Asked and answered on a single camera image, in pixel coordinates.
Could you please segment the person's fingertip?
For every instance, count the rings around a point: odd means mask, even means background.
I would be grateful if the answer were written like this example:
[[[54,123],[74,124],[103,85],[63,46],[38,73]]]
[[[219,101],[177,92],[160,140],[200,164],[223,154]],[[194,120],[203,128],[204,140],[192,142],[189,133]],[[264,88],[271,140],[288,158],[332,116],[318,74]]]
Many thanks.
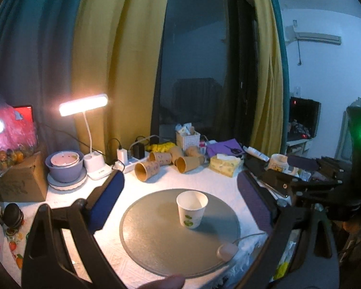
[[[148,282],[141,285],[138,289],[182,289],[186,278],[182,275],[171,275],[163,279]]]

